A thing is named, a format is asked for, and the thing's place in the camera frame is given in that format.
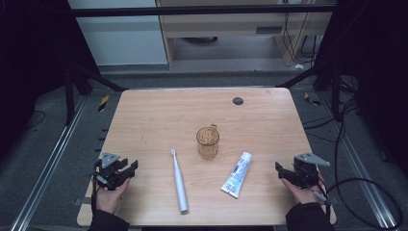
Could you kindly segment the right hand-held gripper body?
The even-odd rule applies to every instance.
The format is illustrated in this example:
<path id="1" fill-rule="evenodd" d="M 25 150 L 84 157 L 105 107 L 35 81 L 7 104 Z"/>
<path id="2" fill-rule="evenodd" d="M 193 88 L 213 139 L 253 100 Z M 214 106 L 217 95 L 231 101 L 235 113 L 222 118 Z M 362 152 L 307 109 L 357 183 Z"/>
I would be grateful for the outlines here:
<path id="1" fill-rule="evenodd" d="M 318 166 L 330 167 L 328 161 L 314 153 L 297 154 L 293 158 L 294 177 L 292 184 L 305 189 L 319 182 Z"/>

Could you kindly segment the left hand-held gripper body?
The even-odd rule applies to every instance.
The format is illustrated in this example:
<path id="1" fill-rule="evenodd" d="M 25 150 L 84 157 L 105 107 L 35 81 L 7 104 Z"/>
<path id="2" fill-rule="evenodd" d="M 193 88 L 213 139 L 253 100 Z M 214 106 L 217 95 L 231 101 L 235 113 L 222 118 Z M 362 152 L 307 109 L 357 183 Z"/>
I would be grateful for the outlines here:
<path id="1" fill-rule="evenodd" d="M 120 172 L 118 165 L 121 161 L 117 154 L 104 152 L 102 158 L 96 163 L 96 182 L 102 188 L 113 191 L 120 187 L 123 183 L 120 182 Z"/>

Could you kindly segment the white toothpaste tube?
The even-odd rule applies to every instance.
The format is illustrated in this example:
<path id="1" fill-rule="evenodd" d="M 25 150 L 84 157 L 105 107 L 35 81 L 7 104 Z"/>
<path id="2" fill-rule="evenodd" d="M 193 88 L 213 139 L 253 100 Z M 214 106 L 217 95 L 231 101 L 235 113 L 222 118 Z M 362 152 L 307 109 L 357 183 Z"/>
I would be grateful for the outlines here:
<path id="1" fill-rule="evenodd" d="M 234 166 L 231 174 L 227 180 L 221 186 L 221 190 L 234 198 L 238 198 L 240 195 L 241 187 L 245 178 L 245 175 L 249 169 L 252 161 L 252 155 L 248 152 L 243 152 L 240 159 Z"/>

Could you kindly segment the person's right hand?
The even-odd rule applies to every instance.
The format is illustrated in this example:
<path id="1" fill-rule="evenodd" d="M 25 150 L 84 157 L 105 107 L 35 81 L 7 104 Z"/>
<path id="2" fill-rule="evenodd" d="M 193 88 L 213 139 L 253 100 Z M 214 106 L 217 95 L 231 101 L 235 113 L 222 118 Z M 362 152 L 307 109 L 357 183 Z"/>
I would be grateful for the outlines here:
<path id="1" fill-rule="evenodd" d="M 318 193 L 321 193 L 321 190 L 318 186 L 314 186 L 312 188 L 307 189 L 301 189 L 293 185 L 285 178 L 283 178 L 281 182 L 284 184 L 286 189 L 292 194 L 296 204 L 320 203 Z"/>

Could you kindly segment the person's left hand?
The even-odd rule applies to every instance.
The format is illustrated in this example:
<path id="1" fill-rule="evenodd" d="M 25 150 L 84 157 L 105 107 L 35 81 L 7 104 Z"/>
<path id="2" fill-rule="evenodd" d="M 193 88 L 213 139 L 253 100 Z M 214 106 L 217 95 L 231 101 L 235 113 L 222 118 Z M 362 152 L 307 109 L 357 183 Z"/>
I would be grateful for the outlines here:
<path id="1" fill-rule="evenodd" d="M 114 191 L 109 191 L 105 188 L 98 187 L 96 190 L 95 208 L 114 215 L 119 207 L 124 193 L 129 187 L 130 181 L 130 178 L 126 179 L 124 183 Z"/>

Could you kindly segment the white electric toothbrush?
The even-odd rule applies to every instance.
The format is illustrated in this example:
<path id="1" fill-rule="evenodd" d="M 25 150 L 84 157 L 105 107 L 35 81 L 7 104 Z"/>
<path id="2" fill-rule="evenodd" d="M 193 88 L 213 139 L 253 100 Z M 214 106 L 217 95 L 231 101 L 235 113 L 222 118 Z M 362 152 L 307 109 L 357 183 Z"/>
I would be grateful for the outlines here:
<path id="1" fill-rule="evenodd" d="M 188 200 L 187 200 L 187 196 L 185 192 L 183 176 L 182 176 L 182 172 L 178 165 L 176 150 L 171 149 L 170 153 L 173 158 L 174 180 L 175 180 L 176 193 L 177 193 L 177 198 L 178 198 L 179 212 L 181 215 L 185 215 L 189 212 L 189 205 L 188 205 Z"/>

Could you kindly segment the yellow black tape strip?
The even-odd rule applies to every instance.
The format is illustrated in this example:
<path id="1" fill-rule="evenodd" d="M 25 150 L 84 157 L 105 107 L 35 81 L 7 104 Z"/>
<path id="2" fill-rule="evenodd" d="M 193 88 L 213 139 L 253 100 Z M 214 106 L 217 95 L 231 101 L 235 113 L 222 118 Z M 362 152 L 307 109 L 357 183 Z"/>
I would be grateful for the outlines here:
<path id="1" fill-rule="evenodd" d="M 107 105 L 107 103 L 109 101 L 109 97 L 110 97 L 109 95 L 104 95 L 102 97 L 101 102 L 100 102 L 100 104 L 98 106 L 97 112 L 104 111 L 104 109 L 105 109 L 105 107 L 106 107 L 106 105 Z"/>
<path id="2" fill-rule="evenodd" d="M 315 105 L 315 106 L 320 106 L 320 100 L 319 100 L 319 96 L 316 92 L 305 92 L 304 93 L 304 98 L 311 104 Z"/>

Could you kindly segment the amber transparent cup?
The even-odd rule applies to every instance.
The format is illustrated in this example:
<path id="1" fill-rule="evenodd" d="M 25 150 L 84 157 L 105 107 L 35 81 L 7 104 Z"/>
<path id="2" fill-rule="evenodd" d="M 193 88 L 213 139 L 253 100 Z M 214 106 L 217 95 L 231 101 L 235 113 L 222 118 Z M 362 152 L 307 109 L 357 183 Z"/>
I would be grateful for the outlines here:
<path id="1" fill-rule="evenodd" d="M 198 154 L 205 160 L 214 159 L 218 153 L 219 138 L 215 124 L 200 128 L 196 133 Z"/>

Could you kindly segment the black metal stand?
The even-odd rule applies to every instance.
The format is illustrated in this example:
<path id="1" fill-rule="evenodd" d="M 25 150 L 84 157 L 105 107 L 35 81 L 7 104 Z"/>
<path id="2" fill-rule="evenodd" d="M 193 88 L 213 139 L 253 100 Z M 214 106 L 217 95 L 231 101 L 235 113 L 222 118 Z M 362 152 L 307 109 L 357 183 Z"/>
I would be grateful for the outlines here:
<path id="1" fill-rule="evenodd" d="M 103 86 L 114 91 L 126 90 L 126 88 L 104 78 L 100 73 L 92 72 L 83 66 L 75 65 L 69 67 L 64 72 L 66 125 L 71 123 L 75 116 L 73 88 L 76 87 L 81 95 L 90 95 L 92 92 L 92 86 L 90 85 L 88 78 L 95 80 L 99 84 L 102 84 Z"/>
<path id="2" fill-rule="evenodd" d="M 325 90 L 331 86 L 331 112 L 336 120 L 340 121 L 340 82 L 341 73 L 337 64 L 332 62 L 320 62 L 315 64 L 308 70 L 303 71 L 296 77 L 292 78 L 283 84 L 277 85 L 277 88 L 289 89 L 295 84 L 305 80 L 306 78 L 316 75 L 317 79 L 313 84 L 313 88 L 317 91 Z"/>

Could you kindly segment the white cabinet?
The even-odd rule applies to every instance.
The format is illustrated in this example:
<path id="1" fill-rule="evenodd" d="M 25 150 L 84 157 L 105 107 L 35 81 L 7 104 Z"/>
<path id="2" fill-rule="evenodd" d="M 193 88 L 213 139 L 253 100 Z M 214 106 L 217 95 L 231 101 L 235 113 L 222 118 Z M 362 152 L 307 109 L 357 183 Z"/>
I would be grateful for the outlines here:
<path id="1" fill-rule="evenodd" d="M 150 8 L 156 0 L 68 0 L 72 10 Z M 78 17 L 98 66 L 167 64 L 159 17 Z"/>

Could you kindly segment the dark curtain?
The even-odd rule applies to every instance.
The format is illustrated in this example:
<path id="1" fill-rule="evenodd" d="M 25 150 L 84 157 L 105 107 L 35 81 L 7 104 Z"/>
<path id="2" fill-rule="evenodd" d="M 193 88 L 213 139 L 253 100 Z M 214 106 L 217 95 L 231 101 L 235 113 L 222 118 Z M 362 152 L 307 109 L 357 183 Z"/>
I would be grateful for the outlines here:
<path id="1" fill-rule="evenodd" d="M 50 11 L 66 11 L 68 0 L 0 0 L 0 163 L 34 113 L 36 100 L 64 85 L 59 39 L 78 65 L 97 65 L 79 23 Z"/>
<path id="2" fill-rule="evenodd" d="M 408 0 L 337 0 L 318 58 L 358 80 L 363 115 L 408 178 Z"/>

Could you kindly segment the light wooden desk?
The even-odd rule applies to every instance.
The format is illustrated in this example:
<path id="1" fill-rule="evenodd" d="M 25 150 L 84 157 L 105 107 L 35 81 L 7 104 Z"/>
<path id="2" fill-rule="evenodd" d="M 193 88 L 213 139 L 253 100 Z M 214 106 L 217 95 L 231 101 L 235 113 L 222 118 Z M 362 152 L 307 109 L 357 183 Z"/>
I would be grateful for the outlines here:
<path id="1" fill-rule="evenodd" d="M 156 0 L 159 7 L 330 4 L 336 0 Z M 272 35 L 284 64 L 295 63 L 304 38 L 325 34 L 332 13 L 162 15 L 166 44 L 180 38 Z"/>

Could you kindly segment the aluminium floor rail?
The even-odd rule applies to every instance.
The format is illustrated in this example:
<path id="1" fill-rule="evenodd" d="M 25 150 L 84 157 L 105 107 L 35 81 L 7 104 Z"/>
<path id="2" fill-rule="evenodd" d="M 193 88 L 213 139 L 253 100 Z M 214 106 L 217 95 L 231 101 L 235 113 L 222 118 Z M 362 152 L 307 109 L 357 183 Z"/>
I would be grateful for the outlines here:
<path id="1" fill-rule="evenodd" d="M 88 101 L 87 96 L 80 96 L 77 105 L 74 108 L 73 118 L 66 124 L 59 136 L 45 166 L 43 167 L 36 184 L 31 190 L 24 206 L 16 216 L 10 231 L 26 231 L 30 221 L 47 189 L 49 182 L 60 162 L 61 157 L 71 139 L 72 134 L 83 114 Z"/>
<path id="2" fill-rule="evenodd" d="M 363 165 L 361 159 L 358 157 L 357 152 L 347 135 L 344 128 L 344 117 L 348 112 L 351 112 L 355 109 L 356 102 L 351 99 L 340 105 L 340 116 L 341 120 L 338 121 L 335 119 L 331 112 L 331 98 L 324 93 L 319 93 L 319 99 L 322 107 L 327 111 L 327 113 L 332 117 L 331 123 L 333 124 L 335 130 L 338 132 L 338 137 L 336 139 L 335 145 L 335 159 L 334 159 L 334 174 L 335 174 L 335 185 L 334 189 L 338 192 L 340 200 L 344 202 L 340 185 L 350 182 L 357 182 L 360 184 L 363 193 L 374 213 L 374 216 L 377 219 L 377 223 L 370 224 L 367 221 L 363 221 L 361 218 L 356 217 L 362 221 L 367 226 L 382 230 L 382 231 L 400 231 L 400 223 L 393 217 L 389 207 L 386 204 L 385 199 L 382 194 L 386 193 L 379 184 L 374 182 L 370 174 L 368 173 L 366 167 Z M 352 178 L 347 178 L 342 181 L 338 178 L 338 154 L 339 147 L 342 148 L 344 155 L 346 156 L 355 176 Z"/>

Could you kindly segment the black horizontal frame bar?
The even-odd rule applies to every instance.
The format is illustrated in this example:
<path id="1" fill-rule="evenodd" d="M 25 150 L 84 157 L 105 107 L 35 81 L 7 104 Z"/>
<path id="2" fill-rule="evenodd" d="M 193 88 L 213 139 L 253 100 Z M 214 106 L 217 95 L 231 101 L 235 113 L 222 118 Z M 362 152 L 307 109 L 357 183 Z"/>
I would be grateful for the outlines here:
<path id="1" fill-rule="evenodd" d="M 338 8 L 337 4 L 306 5 L 241 5 L 241 6 L 191 6 L 156 8 L 118 8 L 118 9 L 78 9 L 68 13 L 75 17 L 103 16 L 149 16 L 149 15 L 202 15 L 238 13 L 327 13 Z"/>

